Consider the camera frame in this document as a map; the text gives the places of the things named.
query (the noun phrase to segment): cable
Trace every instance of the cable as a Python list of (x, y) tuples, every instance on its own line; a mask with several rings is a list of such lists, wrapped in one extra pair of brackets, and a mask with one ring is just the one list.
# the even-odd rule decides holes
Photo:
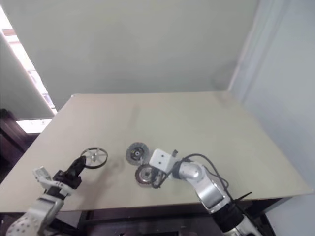
[(177, 168), (179, 165), (181, 165), (184, 161), (190, 162), (190, 161), (191, 161), (190, 158), (192, 158), (192, 157), (194, 157), (194, 156), (199, 156), (199, 157), (205, 159), (205, 160), (211, 165), (211, 167), (213, 168), (213, 170), (215, 171), (216, 174), (211, 173), (211, 172), (206, 168), (207, 171), (208, 171), (211, 175), (217, 177), (217, 178), (220, 180), (220, 182), (221, 182), (221, 184), (222, 184), (222, 187), (224, 188), (225, 192), (227, 193), (227, 195), (229, 196), (229, 198), (231, 199), (231, 201), (236, 205), (236, 207), (252, 222), (252, 224), (253, 224), (262, 234), (266, 235), (265, 231), (264, 231), (259, 225), (257, 225), (257, 223), (254, 222), (254, 220), (252, 219), (252, 217), (249, 216), (249, 215), (247, 214), (247, 212), (245, 212), (245, 211), (238, 205), (237, 201), (235, 201), (235, 200), (233, 199), (233, 197), (231, 196), (230, 192), (227, 190), (227, 188), (228, 188), (228, 186), (229, 186), (228, 181), (221, 177), (221, 175), (219, 174), (218, 170), (216, 169), (216, 167), (214, 166), (214, 164), (212, 163), (212, 161), (210, 161), (210, 159), (207, 158), (205, 155), (202, 155), (202, 154), (199, 154), (199, 153), (194, 153), (194, 154), (190, 154), (190, 155), (184, 157), (181, 161), (175, 163), (175, 165), (172, 167), (172, 169), (171, 169), (168, 173), (164, 173), (164, 178), (161, 180), (161, 182), (160, 182), (158, 185), (154, 185), (154, 183), (152, 183), (152, 188), (160, 188), (161, 185), (164, 183), (164, 181), (167, 179), (167, 177), (175, 170), (175, 168)]
[[(214, 177), (219, 178), (219, 176), (217, 176), (216, 174), (213, 174), (212, 172), (210, 172), (209, 169), (208, 169), (206, 166), (204, 166), (204, 168), (207, 170), (207, 172), (208, 172), (209, 174), (211, 174), (211, 175), (214, 176)], [(228, 187), (230, 186), (229, 182), (228, 182), (226, 179), (224, 179), (224, 178), (222, 178), (222, 180), (225, 182), (226, 188), (228, 188)]]

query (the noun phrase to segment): wall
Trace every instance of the wall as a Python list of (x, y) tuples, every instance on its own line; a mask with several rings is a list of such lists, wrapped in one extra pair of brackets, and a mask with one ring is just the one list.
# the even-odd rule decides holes
[[(266, 14), (277, 15), (274, 25), (266, 21), (232, 92), (315, 189), (315, 1), (270, 2), (277, 9)], [(315, 195), (308, 195), (267, 216), (277, 236), (313, 236), (314, 212)]]
[(74, 93), (226, 90), (258, 0), (3, 0), (57, 109)]
[(1, 33), (0, 108), (10, 110), (17, 119), (53, 116)]

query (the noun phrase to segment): beige table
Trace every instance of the beige table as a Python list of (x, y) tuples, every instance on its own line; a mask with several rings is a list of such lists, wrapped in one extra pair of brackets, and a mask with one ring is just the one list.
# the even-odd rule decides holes
[(32, 169), (65, 170), (89, 147), (108, 151), (103, 168), (84, 170), (82, 184), (63, 210), (196, 203), (188, 183), (168, 180), (161, 189), (141, 188), (127, 147), (208, 156), (230, 183), (233, 197), (247, 199), (311, 193), (258, 122), (227, 92), (74, 95), (39, 135), (0, 185), (0, 212), (25, 211), (43, 189)]

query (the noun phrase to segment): metal wheel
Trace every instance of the metal wheel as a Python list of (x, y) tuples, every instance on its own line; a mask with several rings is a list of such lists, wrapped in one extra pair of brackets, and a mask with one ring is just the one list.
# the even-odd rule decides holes
[(151, 187), (152, 182), (157, 178), (158, 169), (146, 164), (139, 166), (135, 172), (135, 178), (138, 184), (143, 187)]
[(150, 151), (144, 143), (133, 143), (126, 151), (126, 160), (134, 166), (147, 164), (149, 158)]
[(91, 147), (84, 150), (81, 156), (86, 157), (85, 168), (97, 169), (105, 165), (107, 162), (107, 151), (100, 147)]

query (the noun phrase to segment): light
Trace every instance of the light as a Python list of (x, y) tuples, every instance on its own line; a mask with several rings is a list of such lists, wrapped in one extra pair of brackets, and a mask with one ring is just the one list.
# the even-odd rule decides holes
[(49, 108), (52, 110), (54, 114), (57, 114), (57, 110), (55, 108), (54, 103), (52, 102), (47, 89), (45, 88), (38, 72), (36, 71), (36, 68), (34, 67), (33, 63), (31, 62), (28, 54), (26, 53), (23, 45), (21, 44), (19, 38), (16, 35), (16, 32), (12, 28), (12, 25), (10, 24), (7, 16), (5, 15), (2, 7), (0, 6), (0, 33), (3, 33), (4, 38), (10, 45), (13, 53), (17, 57), (17, 59), (20, 61), (21, 65), (24, 67), (24, 69), (27, 71), (28, 75), (31, 78), (31, 81), (33, 82), (36, 89), (39, 91), (39, 93), (42, 95), (44, 100), (46, 101)]
[(18, 120), (17, 124), (28, 134), (41, 133), (51, 119)]

